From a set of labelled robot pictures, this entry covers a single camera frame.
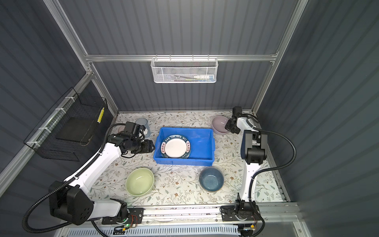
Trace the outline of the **pink ceramic bowl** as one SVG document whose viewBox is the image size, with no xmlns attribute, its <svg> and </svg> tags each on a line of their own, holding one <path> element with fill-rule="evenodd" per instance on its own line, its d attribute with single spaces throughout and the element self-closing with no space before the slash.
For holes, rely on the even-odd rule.
<svg viewBox="0 0 379 237">
<path fill-rule="evenodd" d="M 229 121 L 229 119 L 227 117 L 224 117 L 224 116 L 214 117 L 212 120 L 212 123 L 211 123 L 211 127 L 212 127 L 214 133 L 216 133 L 218 135 L 226 135 L 226 134 L 230 133 L 227 129 L 225 129 L 225 126 L 226 126 L 228 121 Z"/>
</svg>

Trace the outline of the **blue plastic bin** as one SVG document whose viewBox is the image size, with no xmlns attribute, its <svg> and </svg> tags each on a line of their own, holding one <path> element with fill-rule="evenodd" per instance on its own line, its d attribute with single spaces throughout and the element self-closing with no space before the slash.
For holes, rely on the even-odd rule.
<svg viewBox="0 0 379 237">
<path fill-rule="evenodd" d="M 171 158 L 164 149 L 173 139 L 186 143 L 186 153 Z M 162 127 L 156 140 L 154 160 L 160 165 L 211 166 L 215 161 L 213 130 L 206 128 Z"/>
</svg>

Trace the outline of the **green ceramic bowl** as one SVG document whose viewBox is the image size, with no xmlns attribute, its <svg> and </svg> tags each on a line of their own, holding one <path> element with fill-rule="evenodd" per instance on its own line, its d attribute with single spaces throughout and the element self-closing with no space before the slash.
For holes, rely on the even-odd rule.
<svg viewBox="0 0 379 237">
<path fill-rule="evenodd" d="M 140 197 L 150 192 L 154 186 L 155 177 L 153 172 L 145 167 L 132 171 L 126 179 L 125 189 L 134 196 Z"/>
</svg>

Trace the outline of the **white plate dark green rim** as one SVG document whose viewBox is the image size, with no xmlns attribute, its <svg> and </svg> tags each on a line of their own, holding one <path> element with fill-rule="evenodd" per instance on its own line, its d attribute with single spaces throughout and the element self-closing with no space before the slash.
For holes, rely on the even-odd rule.
<svg viewBox="0 0 379 237">
<path fill-rule="evenodd" d="M 191 143 L 183 135 L 170 135 L 163 140 L 160 151 L 164 158 L 187 159 L 191 153 Z"/>
</svg>

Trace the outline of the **dark blue ceramic bowl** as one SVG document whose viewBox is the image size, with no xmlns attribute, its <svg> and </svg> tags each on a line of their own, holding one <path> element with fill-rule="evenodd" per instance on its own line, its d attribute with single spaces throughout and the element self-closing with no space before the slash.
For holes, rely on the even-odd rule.
<svg viewBox="0 0 379 237">
<path fill-rule="evenodd" d="M 218 168 L 206 167 L 199 175 L 199 183 L 206 191 L 217 192 L 224 185 L 224 176 Z"/>
</svg>

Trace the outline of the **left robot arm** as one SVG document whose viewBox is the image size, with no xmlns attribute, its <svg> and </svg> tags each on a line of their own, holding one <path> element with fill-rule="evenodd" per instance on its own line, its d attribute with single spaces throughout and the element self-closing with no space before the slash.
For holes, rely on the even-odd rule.
<svg viewBox="0 0 379 237">
<path fill-rule="evenodd" d="M 129 211 L 124 201 L 94 201 L 88 196 L 95 181 L 117 158 L 130 159 L 155 150 L 153 141 L 146 139 L 148 130 L 144 125 L 126 122 L 122 126 L 122 131 L 111 134 L 114 128 L 111 125 L 99 150 L 74 174 L 49 187 L 53 192 L 49 197 L 49 211 L 53 217 L 75 225 L 104 217 L 115 218 L 121 223 L 128 219 Z"/>
</svg>

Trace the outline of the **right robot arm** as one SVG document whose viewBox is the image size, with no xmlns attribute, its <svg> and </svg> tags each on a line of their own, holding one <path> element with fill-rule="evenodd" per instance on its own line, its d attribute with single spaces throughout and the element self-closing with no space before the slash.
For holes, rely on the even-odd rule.
<svg viewBox="0 0 379 237">
<path fill-rule="evenodd" d="M 242 133 L 240 156 L 244 161 L 243 179 L 234 210 L 239 220 L 252 218 L 256 212 L 256 176 L 267 157 L 267 136 L 254 126 L 255 118 L 254 115 L 243 113 L 241 107 L 235 106 L 232 110 L 232 117 L 225 125 L 225 129 L 231 133 Z"/>
</svg>

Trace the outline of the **pink translucent plastic cup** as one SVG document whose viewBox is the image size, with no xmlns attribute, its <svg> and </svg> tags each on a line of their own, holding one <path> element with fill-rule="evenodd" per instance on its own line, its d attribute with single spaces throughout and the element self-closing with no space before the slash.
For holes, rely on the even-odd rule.
<svg viewBox="0 0 379 237">
<path fill-rule="evenodd" d="M 120 126 L 119 128 L 118 128 L 118 133 L 120 133 L 120 132 L 122 132 L 123 130 L 124 130 L 124 128 L 125 128 L 125 126 L 124 125 L 122 125 L 122 126 Z"/>
</svg>

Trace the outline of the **blue translucent plastic cup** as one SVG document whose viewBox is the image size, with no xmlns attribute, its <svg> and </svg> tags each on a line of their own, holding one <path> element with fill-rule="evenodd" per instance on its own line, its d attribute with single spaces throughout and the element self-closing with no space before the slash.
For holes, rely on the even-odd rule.
<svg viewBox="0 0 379 237">
<path fill-rule="evenodd" d="M 138 125 L 145 127 L 145 131 L 144 131 L 145 138 L 149 138 L 151 136 L 151 131 L 149 128 L 148 120 L 146 118 L 138 118 L 135 122 Z"/>
</svg>

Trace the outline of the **yellow tag on basket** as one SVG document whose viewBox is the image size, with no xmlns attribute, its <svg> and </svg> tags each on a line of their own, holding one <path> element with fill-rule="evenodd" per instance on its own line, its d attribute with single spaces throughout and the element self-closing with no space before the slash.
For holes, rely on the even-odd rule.
<svg viewBox="0 0 379 237">
<path fill-rule="evenodd" d="M 105 108 L 103 107 L 100 112 L 99 112 L 99 116 L 98 116 L 98 119 L 97 119 L 97 123 L 101 123 L 102 121 L 102 118 L 103 118 L 103 115 L 104 115 L 104 112 L 105 112 Z"/>
</svg>

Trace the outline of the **white marker in basket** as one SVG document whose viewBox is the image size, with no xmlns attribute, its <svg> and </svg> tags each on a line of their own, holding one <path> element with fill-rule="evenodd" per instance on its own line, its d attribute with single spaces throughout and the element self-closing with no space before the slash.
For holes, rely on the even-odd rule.
<svg viewBox="0 0 379 237">
<path fill-rule="evenodd" d="M 192 77 L 189 77 L 189 79 L 201 82 L 213 82 L 215 78 L 214 75 L 193 75 Z"/>
</svg>

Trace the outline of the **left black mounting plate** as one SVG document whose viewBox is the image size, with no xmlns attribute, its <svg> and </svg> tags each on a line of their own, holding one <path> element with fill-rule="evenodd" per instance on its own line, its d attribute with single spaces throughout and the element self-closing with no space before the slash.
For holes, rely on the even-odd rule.
<svg viewBox="0 0 379 237">
<path fill-rule="evenodd" d="M 104 217 L 102 219 L 103 225 L 126 225 L 126 224 L 141 224 L 144 216 L 144 208 L 124 208 L 115 217 Z"/>
</svg>

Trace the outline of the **black mounting plate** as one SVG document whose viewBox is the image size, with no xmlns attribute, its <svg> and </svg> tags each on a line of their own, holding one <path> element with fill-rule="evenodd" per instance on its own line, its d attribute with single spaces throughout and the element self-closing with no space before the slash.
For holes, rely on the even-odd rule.
<svg viewBox="0 0 379 237">
<path fill-rule="evenodd" d="M 257 221 L 260 221 L 260 217 L 250 207 L 250 205 L 245 205 L 244 207 L 237 207 L 234 205 L 223 205 L 220 207 L 220 212 L 221 212 L 222 220 L 224 222 L 233 222 L 233 221 L 257 222 Z"/>
<path fill-rule="evenodd" d="M 144 216 L 144 208 L 124 208 L 115 217 L 104 217 L 102 219 L 103 225 L 126 225 L 126 224 L 141 224 Z"/>
</svg>

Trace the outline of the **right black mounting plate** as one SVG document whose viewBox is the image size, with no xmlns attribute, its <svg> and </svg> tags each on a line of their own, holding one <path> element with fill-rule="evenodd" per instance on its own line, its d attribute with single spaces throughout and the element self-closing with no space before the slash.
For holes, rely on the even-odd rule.
<svg viewBox="0 0 379 237">
<path fill-rule="evenodd" d="M 221 212 L 222 220 L 224 222 L 233 222 L 233 221 L 257 222 L 257 221 L 260 221 L 260 217 L 250 207 L 250 205 L 245 205 L 244 207 L 237 207 L 234 205 L 223 205 L 220 207 L 220 212 Z"/>
</svg>

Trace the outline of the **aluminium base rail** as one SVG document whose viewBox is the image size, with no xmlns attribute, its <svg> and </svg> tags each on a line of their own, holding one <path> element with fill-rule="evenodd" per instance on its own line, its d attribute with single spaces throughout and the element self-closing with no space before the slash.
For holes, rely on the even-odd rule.
<svg viewBox="0 0 379 237">
<path fill-rule="evenodd" d="M 300 208 L 295 202 L 257 205 L 259 217 L 238 219 L 232 206 L 221 211 L 219 204 L 144 206 L 142 217 L 129 229 L 119 224 L 97 228 L 108 237 L 309 237 Z"/>
</svg>

